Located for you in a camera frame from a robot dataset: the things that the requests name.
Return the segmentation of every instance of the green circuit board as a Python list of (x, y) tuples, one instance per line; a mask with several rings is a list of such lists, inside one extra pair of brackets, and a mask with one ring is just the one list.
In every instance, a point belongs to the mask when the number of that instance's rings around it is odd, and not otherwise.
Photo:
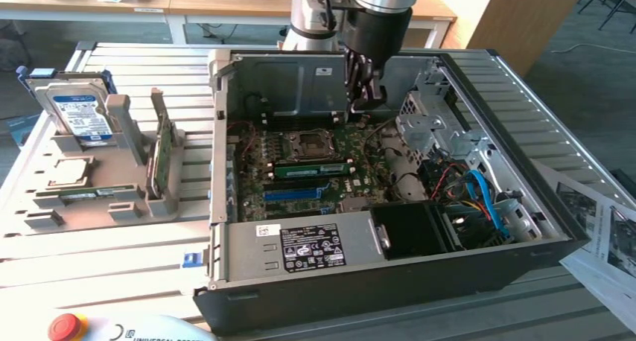
[[(375, 178), (373, 172), (365, 164), (363, 144), (375, 125), (365, 128), (355, 124), (345, 124), (331, 130), (333, 147), (337, 158), (353, 160), (351, 166), (355, 171), (348, 176), (324, 178), (328, 187), (321, 192), (317, 199), (284, 200), (267, 202), (264, 199), (264, 186), (272, 183), (264, 170), (271, 162), (264, 157), (264, 144), (268, 135), (276, 134), (259, 131), (259, 138), (255, 140), (251, 150), (244, 158), (248, 162), (239, 174), (237, 197), (239, 197), (239, 222), (248, 222), (265, 219), (276, 219), (279, 216), (303, 214), (305, 212), (320, 211), (323, 214), (339, 212), (339, 204), (348, 197), (365, 197), (369, 204), (387, 202), (384, 199), (384, 187)], [(385, 171), (383, 161), (375, 166), (376, 170)]]

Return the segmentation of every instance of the blue pcie slot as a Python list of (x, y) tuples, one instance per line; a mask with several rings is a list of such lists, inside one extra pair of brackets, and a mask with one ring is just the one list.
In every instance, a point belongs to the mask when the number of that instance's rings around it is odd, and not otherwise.
[(265, 191), (265, 202), (277, 202), (288, 200), (320, 200), (321, 192), (329, 188), (329, 183), (325, 187), (319, 188), (301, 188), (299, 190), (285, 191)]

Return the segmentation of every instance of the floor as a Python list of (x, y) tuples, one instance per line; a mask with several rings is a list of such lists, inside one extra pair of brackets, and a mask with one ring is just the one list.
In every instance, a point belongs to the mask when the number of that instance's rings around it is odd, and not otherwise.
[[(581, 47), (567, 54), (551, 50), (569, 48), (576, 43), (609, 45), (621, 49), (636, 47), (636, 34), (629, 35), (636, 18), (619, 13), (603, 31), (600, 22), (609, 9), (599, 2), (576, 14), (577, 7), (556, 32), (545, 52), (525, 80), (556, 115), (609, 168), (621, 168), (636, 179), (635, 132), (629, 122), (636, 119), (636, 54), (600, 48)], [(168, 43), (168, 27), (161, 24), (121, 24), (93, 22), (23, 22), (27, 29), (25, 44), (33, 57), (33, 66), (64, 68), (76, 42)], [(219, 37), (228, 37), (235, 25), (213, 28)], [(280, 27), (241, 25), (227, 38), (228, 44), (271, 45)], [(191, 43), (219, 44), (220, 40), (204, 38), (196, 25), (188, 27)], [(19, 85), (15, 74), (0, 72), (0, 118), (33, 114), (40, 111)], [(17, 156), (5, 124), (0, 122), (0, 181)]]

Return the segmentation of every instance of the wall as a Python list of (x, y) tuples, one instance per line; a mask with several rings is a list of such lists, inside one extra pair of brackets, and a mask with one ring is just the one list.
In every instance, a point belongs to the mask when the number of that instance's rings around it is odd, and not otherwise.
[(489, 0), (443, 0), (457, 15), (451, 25), (443, 48), (465, 48), (477, 28)]
[(491, 0), (467, 48), (493, 48), (524, 75), (577, 0)]
[(443, 48), (493, 48), (524, 75), (577, 0), (443, 0), (455, 11)]

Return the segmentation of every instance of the power supply label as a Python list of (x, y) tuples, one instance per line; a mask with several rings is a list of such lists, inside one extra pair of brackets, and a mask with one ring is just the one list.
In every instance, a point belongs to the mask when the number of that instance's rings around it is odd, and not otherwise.
[(280, 243), (289, 273), (347, 265), (336, 224), (280, 229)]

